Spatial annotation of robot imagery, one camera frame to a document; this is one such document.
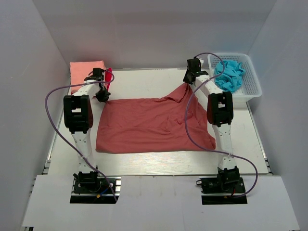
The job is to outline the dusty red t shirt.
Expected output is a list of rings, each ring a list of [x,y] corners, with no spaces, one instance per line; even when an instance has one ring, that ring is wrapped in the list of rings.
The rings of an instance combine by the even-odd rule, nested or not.
[[[96,151],[111,154],[214,150],[206,110],[183,83],[162,98],[112,100],[98,125]]]

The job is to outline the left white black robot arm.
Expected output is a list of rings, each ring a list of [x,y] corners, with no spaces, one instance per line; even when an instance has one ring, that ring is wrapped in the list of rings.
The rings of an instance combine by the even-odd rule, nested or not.
[[[105,70],[94,68],[88,77],[84,79],[84,86],[80,87],[72,95],[64,97],[64,124],[69,129],[78,150],[78,163],[80,176],[89,176],[85,186],[91,192],[97,192],[102,186],[102,180],[91,174],[95,174],[95,163],[90,141],[90,130],[93,126],[93,112],[91,99],[98,102],[108,101],[110,93],[106,88]]]

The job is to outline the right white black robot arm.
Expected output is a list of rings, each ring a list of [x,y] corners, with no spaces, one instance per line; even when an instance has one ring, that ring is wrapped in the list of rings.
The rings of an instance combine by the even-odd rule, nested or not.
[[[183,81],[195,85],[207,97],[207,121],[212,125],[216,139],[214,152],[220,154],[217,185],[221,191],[228,192],[240,177],[239,169],[232,155],[232,93],[222,91],[209,77],[203,77],[207,72],[202,71],[201,66],[200,59],[196,57],[188,59]]]

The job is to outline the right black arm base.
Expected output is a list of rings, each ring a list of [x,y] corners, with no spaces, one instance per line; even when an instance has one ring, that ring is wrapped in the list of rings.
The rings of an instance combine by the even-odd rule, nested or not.
[[[203,205],[245,205],[244,180],[238,167],[218,170],[215,177],[200,178],[196,185],[201,188]]]

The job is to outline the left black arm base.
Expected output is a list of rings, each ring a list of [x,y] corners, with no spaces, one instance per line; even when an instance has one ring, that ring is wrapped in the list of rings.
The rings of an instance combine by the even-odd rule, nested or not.
[[[73,174],[70,204],[115,204],[120,195],[121,178],[105,179],[97,172]]]

